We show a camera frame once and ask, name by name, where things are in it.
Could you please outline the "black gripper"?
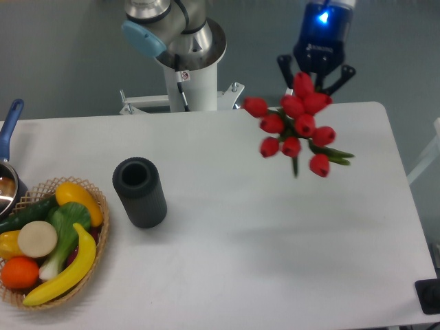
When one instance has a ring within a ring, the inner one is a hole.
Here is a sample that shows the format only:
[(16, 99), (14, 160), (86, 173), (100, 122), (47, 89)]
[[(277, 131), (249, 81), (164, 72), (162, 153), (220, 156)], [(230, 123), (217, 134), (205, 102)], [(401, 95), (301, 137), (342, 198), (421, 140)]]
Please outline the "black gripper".
[[(293, 55), (282, 54), (276, 59), (288, 87), (294, 86), (296, 73), (292, 71), (294, 58), (302, 72), (315, 74), (317, 85), (343, 64), (344, 45), (347, 41), (354, 13), (353, 2), (309, 2)], [(342, 65), (340, 77), (323, 93), (332, 96), (356, 75), (356, 69)]]

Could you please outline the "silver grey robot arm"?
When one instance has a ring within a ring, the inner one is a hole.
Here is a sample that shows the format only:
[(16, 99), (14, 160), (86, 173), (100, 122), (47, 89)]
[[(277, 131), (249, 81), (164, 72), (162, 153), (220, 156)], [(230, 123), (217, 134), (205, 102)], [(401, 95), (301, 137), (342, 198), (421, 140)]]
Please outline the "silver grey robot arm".
[[(293, 53), (277, 58), (287, 87), (294, 82), (293, 61), (315, 74), (315, 90), (329, 96), (355, 75), (344, 51), (354, 8), (354, 1), (307, 2)], [(125, 39), (174, 72), (205, 69), (226, 51), (225, 33), (206, 16), (205, 1), (125, 1), (124, 11)]]

